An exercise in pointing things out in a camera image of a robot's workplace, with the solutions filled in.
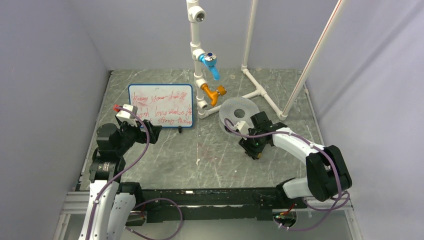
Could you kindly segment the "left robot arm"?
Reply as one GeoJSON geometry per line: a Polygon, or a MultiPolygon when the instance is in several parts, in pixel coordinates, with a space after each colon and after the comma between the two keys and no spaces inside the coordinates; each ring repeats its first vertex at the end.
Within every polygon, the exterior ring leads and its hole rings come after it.
{"type": "Polygon", "coordinates": [[[89,168],[89,200],[80,240],[118,240],[132,210],[144,203],[141,185],[138,182],[122,182],[120,172],[125,169],[124,154],[134,145],[155,144],[162,126],[144,120],[130,125],[126,121],[118,124],[106,123],[96,130],[97,148],[92,155],[89,168]]]}

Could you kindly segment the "blue framed whiteboard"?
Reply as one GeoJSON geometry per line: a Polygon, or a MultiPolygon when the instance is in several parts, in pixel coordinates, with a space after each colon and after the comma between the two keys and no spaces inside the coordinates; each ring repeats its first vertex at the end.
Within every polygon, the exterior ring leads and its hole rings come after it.
{"type": "Polygon", "coordinates": [[[191,128],[194,124],[194,95],[190,84],[130,84],[129,104],[137,116],[164,128],[191,128]]]}

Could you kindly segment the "blue plastic tap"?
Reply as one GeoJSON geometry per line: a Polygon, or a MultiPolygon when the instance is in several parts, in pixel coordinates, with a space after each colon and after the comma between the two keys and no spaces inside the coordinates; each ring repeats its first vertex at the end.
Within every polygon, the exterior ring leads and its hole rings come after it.
{"type": "Polygon", "coordinates": [[[213,79],[215,81],[220,80],[220,73],[216,67],[217,64],[217,56],[213,52],[205,52],[202,53],[198,60],[203,63],[207,69],[212,73],[213,79]]]}

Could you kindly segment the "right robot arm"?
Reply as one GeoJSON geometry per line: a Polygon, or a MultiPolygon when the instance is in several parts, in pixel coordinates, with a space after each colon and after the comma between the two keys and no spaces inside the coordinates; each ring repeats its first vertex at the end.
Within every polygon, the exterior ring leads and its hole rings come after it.
{"type": "Polygon", "coordinates": [[[277,185],[276,203],[289,207],[297,198],[315,198],[324,202],[344,193],[353,182],[341,150],[307,140],[282,122],[273,123],[265,112],[251,116],[251,123],[238,121],[233,129],[243,135],[239,145],[254,160],[266,145],[278,147],[301,161],[306,176],[291,178],[277,185]]]}

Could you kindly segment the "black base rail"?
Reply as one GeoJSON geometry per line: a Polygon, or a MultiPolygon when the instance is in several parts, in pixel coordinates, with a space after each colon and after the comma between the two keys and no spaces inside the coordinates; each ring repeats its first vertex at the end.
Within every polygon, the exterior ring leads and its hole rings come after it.
{"type": "Polygon", "coordinates": [[[255,219],[271,221],[282,212],[294,213],[306,205],[290,199],[281,187],[143,189],[134,213],[147,223],[165,221],[255,219]]]}

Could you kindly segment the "white PVC pipe frame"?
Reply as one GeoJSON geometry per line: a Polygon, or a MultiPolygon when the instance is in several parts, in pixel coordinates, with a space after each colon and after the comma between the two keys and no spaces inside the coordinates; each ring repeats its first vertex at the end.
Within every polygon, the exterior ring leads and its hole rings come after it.
{"type": "MultiPolygon", "coordinates": [[[[256,14],[257,14],[257,7],[258,7],[258,1],[253,0],[250,6],[247,35],[246,35],[243,59],[242,59],[240,70],[255,86],[255,90],[253,92],[250,92],[244,95],[243,97],[246,99],[251,99],[257,96],[261,96],[270,105],[270,107],[273,109],[276,116],[280,120],[283,120],[283,121],[286,120],[290,109],[292,108],[295,100],[299,96],[301,88],[305,85],[305,82],[309,76],[310,70],[312,69],[313,65],[318,59],[321,49],[324,46],[324,43],[327,40],[327,37],[329,36],[330,31],[334,28],[337,18],[341,15],[342,9],[345,4],[346,4],[345,0],[339,0],[336,3],[305,67],[303,68],[303,71],[289,97],[288,102],[286,103],[283,109],[280,109],[277,106],[277,104],[272,100],[272,98],[269,96],[265,88],[255,79],[255,77],[251,74],[251,72],[248,69],[249,54],[251,50],[251,43],[253,39],[253,31],[254,31],[254,25],[256,21],[256,14]]],[[[203,50],[201,46],[200,27],[199,27],[199,24],[203,22],[206,18],[206,11],[200,6],[200,3],[198,0],[187,0],[186,12],[187,12],[187,18],[190,24],[190,54],[194,64],[193,78],[194,78],[194,85],[196,89],[195,103],[196,103],[197,114],[199,118],[204,119],[210,116],[211,114],[218,112],[221,107],[220,105],[218,105],[218,102],[216,106],[211,106],[211,100],[206,95],[206,93],[203,90],[201,90],[201,86],[203,84],[208,84],[207,80],[203,77],[203,72],[202,72],[202,67],[206,67],[206,66],[199,61],[199,56],[203,53],[207,53],[207,51],[203,50]]]]}

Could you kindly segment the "orange plastic tap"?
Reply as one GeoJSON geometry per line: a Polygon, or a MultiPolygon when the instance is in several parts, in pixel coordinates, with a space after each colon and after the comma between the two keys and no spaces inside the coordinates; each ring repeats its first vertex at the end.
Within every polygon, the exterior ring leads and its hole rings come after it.
{"type": "Polygon", "coordinates": [[[227,93],[227,90],[224,86],[219,85],[216,90],[212,91],[207,83],[201,85],[200,89],[206,93],[210,99],[210,105],[212,107],[216,106],[218,103],[219,96],[224,96],[227,93]]]}

